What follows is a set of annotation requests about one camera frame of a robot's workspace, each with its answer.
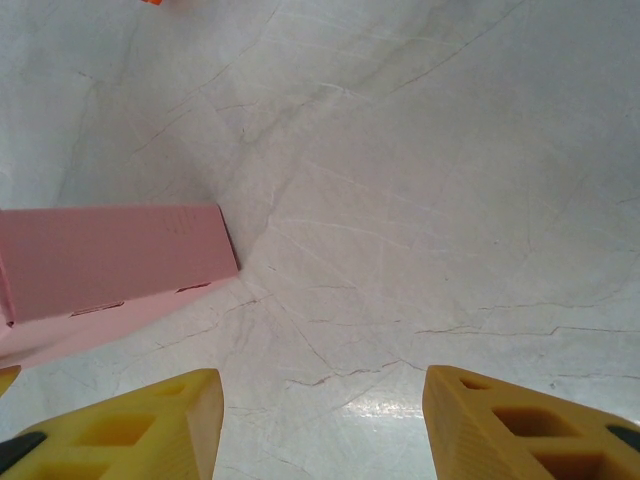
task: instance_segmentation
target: white marble floor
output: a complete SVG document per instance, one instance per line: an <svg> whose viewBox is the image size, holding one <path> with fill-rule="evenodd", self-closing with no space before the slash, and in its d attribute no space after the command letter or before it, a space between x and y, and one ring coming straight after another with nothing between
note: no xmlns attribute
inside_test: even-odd
<svg viewBox="0 0 640 480"><path fill-rule="evenodd" d="M217 479L434 479L424 370L640 420L640 3L3 0L0 206L218 202L240 279L24 372L221 370Z"/></svg>

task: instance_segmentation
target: orange object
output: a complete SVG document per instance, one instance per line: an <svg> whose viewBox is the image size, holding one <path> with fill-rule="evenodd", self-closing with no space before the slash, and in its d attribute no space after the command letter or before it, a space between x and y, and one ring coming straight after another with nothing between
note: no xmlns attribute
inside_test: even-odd
<svg viewBox="0 0 640 480"><path fill-rule="evenodd" d="M218 371L196 370L28 428L2 480L210 480L223 410Z"/></svg>
<svg viewBox="0 0 640 480"><path fill-rule="evenodd" d="M640 479L640 429L593 408L432 366L423 411L439 480Z"/></svg>

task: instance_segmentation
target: pink cardboard box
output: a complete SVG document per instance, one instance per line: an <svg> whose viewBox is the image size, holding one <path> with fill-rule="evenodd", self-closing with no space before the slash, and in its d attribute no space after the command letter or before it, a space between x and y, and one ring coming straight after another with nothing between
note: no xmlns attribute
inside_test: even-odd
<svg viewBox="0 0 640 480"><path fill-rule="evenodd" d="M120 338L237 273L215 205L0 211L0 368Z"/></svg>

